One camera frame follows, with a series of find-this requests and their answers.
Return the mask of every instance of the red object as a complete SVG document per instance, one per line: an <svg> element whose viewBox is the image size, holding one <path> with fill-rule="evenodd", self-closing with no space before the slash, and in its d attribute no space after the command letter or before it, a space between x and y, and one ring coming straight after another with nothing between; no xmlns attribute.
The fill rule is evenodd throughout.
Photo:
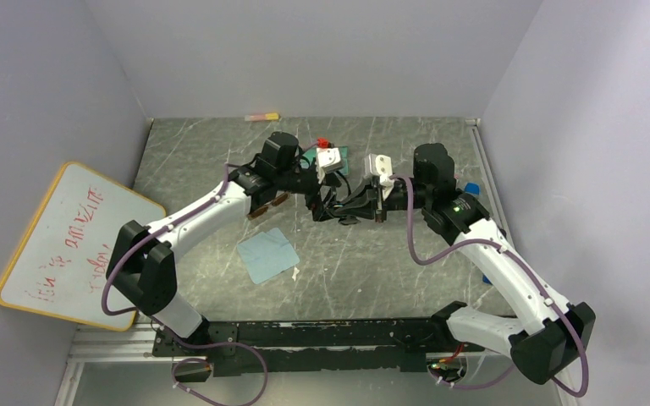
<svg viewBox="0 0 650 406"><path fill-rule="evenodd" d="M464 343L461 343L461 344L457 347L457 349L454 351L454 354L452 354L451 357L443 358L443 359L439 360L439 362L441 362L441 363L443 363L443 364L447 364L448 362L450 362L450 361L452 361L453 359L457 358L457 355L460 355L460 353L462 352L463 349L465 349L465 344L464 344Z"/></svg>

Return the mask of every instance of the black cable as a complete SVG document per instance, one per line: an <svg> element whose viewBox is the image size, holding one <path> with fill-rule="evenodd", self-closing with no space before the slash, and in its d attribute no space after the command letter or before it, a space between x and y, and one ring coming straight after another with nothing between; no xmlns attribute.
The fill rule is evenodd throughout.
<svg viewBox="0 0 650 406"><path fill-rule="evenodd" d="M348 182L348 180L347 180L347 178L345 177L345 175L343 175L343 173L340 172L340 171L335 171L335 174L338 175L338 176L340 176L340 178L344 180L344 182L345 182L345 186L347 186L347 188L348 188L348 197L349 197L350 195L352 195L352 189L350 188L350 182Z"/></svg>
<svg viewBox="0 0 650 406"><path fill-rule="evenodd" d="M325 208L325 212L332 218L342 218L343 217L343 216L338 216L337 214L333 213L333 211L328 209L327 207Z"/></svg>
<svg viewBox="0 0 650 406"><path fill-rule="evenodd" d="M304 157L304 155L305 155L305 150L303 150L302 147L298 145L298 156L296 158L298 162L298 166L300 165L300 161L305 159L308 164L308 167L310 167L310 161L308 161L307 158Z"/></svg>
<svg viewBox="0 0 650 406"><path fill-rule="evenodd" d="M247 163L244 163L244 164L242 164L242 165L236 165L236 164L234 164L234 163L227 163L226 166L227 166L227 167L236 167L236 168L237 168L237 167L248 167L248 166L252 165L253 162L255 162L256 159L257 159L259 156L260 156L260 152L256 153L256 154L253 156L253 159L251 159L251 160L250 160L249 162L247 162Z"/></svg>
<svg viewBox="0 0 650 406"><path fill-rule="evenodd" d="M158 334L160 331L158 331L158 330L153 326L153 319L151 319L150 324L151 324L151 329L152 329L154 332L156 332L156 334Z"/></svg>

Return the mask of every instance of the green object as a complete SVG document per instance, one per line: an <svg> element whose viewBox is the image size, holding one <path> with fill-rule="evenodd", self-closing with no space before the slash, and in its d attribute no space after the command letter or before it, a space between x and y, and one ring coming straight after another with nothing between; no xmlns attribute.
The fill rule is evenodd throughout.
<svg viewBox="0 0 650 406"><path fill-rule="evenodd" d="M343 160L343 168L340 169L340 172L344 175L347 176L348 173L350 172L350 167L348 166L347 163L347 146L339 146L338 150L340 151L340 158ZM315 155L317 154L317 149L316 148L311 148L310 150L305 151L305 154L303 154L303 157L308 160L308 162L313 162L315 159ZM307 162L303 161L302 162L302 167L308 167Z"/></svg>

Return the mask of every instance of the white wall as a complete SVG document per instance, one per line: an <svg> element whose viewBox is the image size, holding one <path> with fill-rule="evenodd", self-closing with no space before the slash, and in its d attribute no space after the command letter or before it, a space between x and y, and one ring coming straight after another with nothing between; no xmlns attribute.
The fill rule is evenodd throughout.
<svg viewBox="0 0 650 406"><path fill-rule="evenodd" d="M153 117L481 117L542 0L86 0Z"/></svg>
<svg viewBox="0 0 650 406"><path fill-rule="evenodd" d="M545 1L483 123L520 250L597 313L581 403L650 404L650 0Z"/></svg>
<svg viewBox="0 0 650 406"><path fill-rule="evenodd" d="M0 276L61 165L135 176L146 119L80 0L0 0ZM0 307L0 405L53 404L74 324Z"/></svg>

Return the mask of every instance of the table surface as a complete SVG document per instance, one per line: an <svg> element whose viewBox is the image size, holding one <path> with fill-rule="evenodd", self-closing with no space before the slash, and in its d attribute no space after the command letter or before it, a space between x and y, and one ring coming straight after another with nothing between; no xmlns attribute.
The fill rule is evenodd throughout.
<svg viewBox="0 0 650 406"><path fill-rule="evenodd" d="M210 192L223 176L223 163L248 162L273 131L295 134L302 145L326 137L348 146L353 189L361 181L362 158L392 157L396 173L412 174L413 150L441 142L454 158L461 182L481 186L491 211L483 163L462 118L284 118L247 123L242 118L158 119L152 126L134 190L165 206L168 213ZM416 215L416 249L432 256L447 247ZM293 269L255 285L236 245L280 228L300 257ZM342 226L313 222L302 196L291 196L255 220L219 229L177 265L179 292L211 320L320 320L430 316L454 300L497 315L512 310L463 255L418 266L405 239L405 212L385 223Z"/></svg>
<svg viewBox="0 0 650 406"><path fill-rule="evenodd" d="M505 357L487 357L475 374L477 358L463 385L489 382L511 365ZM74 406L207 406L200 399L171 389L169 363L87 363ZM196 391L224 404L242 404L260 390L262 374L210 378L189 383ZM435 386L422 373L398 370L320 370L271 373L256 406L401 406L401 405L561 406L552 382L536 385L515 372L481 391L451 391Z"/></svg>

